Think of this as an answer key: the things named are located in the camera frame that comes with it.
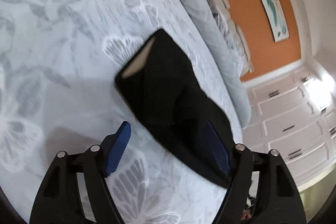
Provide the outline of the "black pants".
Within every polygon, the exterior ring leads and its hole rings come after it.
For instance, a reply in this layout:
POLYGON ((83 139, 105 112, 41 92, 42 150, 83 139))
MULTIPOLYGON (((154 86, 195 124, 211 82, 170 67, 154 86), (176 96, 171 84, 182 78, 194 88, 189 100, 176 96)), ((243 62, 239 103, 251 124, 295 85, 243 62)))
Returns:
POLYGON ((156 30, 115 78, 138 121, 165 149, 210 182, 228 188, 235 146, 225 112, 201 89, 191 61, 163 29, 156 30), (212 167, 204 143, 210 121, 230 154, 227 176, 212 167))

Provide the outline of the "white wardrobe with drawers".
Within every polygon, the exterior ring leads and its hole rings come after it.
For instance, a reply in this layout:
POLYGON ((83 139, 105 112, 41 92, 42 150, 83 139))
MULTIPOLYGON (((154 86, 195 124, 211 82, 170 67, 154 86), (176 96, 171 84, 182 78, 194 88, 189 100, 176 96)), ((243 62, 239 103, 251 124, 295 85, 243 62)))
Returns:
POLYGON ((251 150, 279 151, 299 191, 335 164, 335 99, 305 64, 247 88, 252 117, 243 130, 251 150))

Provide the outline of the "light blue butterfly bedspread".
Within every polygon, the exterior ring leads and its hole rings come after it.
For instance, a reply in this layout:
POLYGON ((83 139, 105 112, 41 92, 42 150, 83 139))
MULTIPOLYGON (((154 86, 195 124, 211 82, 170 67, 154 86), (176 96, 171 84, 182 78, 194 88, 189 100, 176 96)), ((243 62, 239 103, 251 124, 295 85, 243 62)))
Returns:
POLYGON ((81 153, 131 124, 108 187, 126 223, 211 223, 225 189, 162 148, 114 87, 158 28, 190 59, 198 83, 242 139, 215 61, 179 0, 1 0, 1 188, 28 221, 58 151, 81 153))

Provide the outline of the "cream padded headboard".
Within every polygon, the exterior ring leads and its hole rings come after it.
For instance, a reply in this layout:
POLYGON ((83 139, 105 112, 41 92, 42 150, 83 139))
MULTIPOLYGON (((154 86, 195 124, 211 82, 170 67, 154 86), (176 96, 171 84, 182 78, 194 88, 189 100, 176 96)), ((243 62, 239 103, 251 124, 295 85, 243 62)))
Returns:
POLYGON ((239 76, 252 73, 254 67, 251 61, 251 54, 243 30, 232 19, 229 12, 228 0, 207 0, 214 20, 224 37, 234 64, 238 69, 239 76))

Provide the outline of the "grey folded duvet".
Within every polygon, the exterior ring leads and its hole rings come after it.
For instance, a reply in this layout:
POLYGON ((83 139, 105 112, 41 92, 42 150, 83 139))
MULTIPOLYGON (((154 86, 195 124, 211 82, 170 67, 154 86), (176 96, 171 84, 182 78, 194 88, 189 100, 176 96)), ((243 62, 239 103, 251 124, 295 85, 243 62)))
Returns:
POLYGON ((243 87, 227 42, 221 34, 207 0, 180 0, 207 44, 225 82, 236 109, 240 125, 245 128, 250 122, 252 110, 247 91, 243 87))

